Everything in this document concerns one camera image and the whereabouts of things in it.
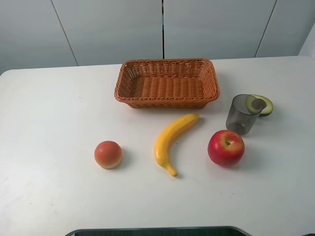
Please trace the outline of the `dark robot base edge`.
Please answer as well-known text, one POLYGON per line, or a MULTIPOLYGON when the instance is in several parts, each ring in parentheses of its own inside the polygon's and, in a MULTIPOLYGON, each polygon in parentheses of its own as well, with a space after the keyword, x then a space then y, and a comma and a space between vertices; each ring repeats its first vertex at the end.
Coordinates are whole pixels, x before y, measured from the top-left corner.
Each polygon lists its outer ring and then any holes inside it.
POLYGON ((249 233, 232 226, 214 227, 166 227, 166 228, 122 228, 79 229, 68 236, 248 236, 249 233))

